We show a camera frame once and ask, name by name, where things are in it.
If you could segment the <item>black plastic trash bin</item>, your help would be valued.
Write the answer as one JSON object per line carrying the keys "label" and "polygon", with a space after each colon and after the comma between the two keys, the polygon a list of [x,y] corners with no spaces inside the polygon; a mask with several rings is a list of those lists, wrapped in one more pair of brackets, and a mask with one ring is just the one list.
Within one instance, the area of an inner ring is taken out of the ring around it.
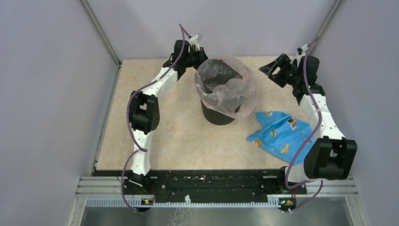
{"label": "black plastic trash bin", "polygon": [[214,125],[223,126],[230,124],[235,120],[232,117],[229,117],[225,114],[207,108],[202,101],[201,101],[201,108],[205,119]]}

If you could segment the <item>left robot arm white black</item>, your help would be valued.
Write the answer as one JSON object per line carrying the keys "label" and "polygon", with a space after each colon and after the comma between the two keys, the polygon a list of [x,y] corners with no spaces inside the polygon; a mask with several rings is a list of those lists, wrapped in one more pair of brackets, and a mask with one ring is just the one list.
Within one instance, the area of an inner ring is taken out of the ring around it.
{"label": "left robot arm white black", "polygon": [[139,194],[150,191],[150,152],[152,136],[160,123],[159,100],[167,90],[180,80],[187,68],[197,69],[207,55],[200,46],[199,36],[177,40],[174,52],[163,64],[159,74],[147,85],[130,95],[127,106],[128,131],[134,142],[132,165],[124,184],[133,184]]}

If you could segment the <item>translucent pink trash bag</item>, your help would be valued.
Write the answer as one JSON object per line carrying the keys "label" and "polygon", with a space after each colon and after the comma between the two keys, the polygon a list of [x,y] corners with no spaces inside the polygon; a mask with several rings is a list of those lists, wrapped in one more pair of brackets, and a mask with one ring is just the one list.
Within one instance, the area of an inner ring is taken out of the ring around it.
{"label": "translucent pink trash bag", "polygon": [[256,76],[234,56],[205,60],[195,72],[195,90],[207,109],[233,119],[244,119],[257,103]]}

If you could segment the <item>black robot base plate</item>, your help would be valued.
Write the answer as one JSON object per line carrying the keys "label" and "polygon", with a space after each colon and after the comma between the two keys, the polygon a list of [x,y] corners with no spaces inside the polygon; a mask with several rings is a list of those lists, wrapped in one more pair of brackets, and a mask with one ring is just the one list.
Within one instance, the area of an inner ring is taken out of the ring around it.
{"label": "black robot base plate", "polygon": [[119,178],[124,195],[149,195],[156,203],[267,202],[270,195],[306,194],[289,190],[279,169],[151,170],[146,176],[125,172]]}

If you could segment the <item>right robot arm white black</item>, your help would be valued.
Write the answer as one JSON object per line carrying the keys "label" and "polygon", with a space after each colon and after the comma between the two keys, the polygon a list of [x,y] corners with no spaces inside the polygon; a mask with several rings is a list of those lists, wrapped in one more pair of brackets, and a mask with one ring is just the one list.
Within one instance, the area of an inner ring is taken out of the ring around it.
{"label": "right robot arm white black", "polygon": [[290,193],[295,183],[303,181],[345,180],[357,153],[356,141],[347,139],[340,131],[327,106],[326,93],[317,83],[319,64],[314,56],[292,60],[281,54],[259,68],[280,87],[293,88],[293,96],[308,119],[315,142],[303,163],[286,167],[286,175],[277,179],[276,188],[282,194]]}

